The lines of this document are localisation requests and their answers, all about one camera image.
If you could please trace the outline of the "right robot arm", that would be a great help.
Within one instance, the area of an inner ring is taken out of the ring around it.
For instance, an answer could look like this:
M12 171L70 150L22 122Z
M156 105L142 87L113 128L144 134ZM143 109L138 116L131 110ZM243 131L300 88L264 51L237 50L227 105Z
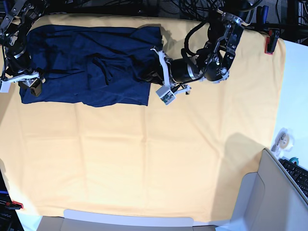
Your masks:
M44 77L41 71L31 67L27 34L48 6L47 0L0 2L0 46L3 56L1 92L8 92L12 83L18 83L21 88L29 89L36 97L41 94Z

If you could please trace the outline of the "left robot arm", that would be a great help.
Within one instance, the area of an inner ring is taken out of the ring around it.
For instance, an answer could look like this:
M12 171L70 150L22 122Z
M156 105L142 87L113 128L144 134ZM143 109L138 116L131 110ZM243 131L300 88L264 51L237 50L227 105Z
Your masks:
M207 80L219 83L229 77L229 70L236 55L244 28L249 26L259 0L225 0L221 7L210 5L208 16L190 30L181 49L182 57L172 59L158 47L152 51L157 61L141 77L142 80L160 85L160 98L173 97L184 92L190 94L190 83ZM207 42L197 51L189 48L191 36L206 24Z

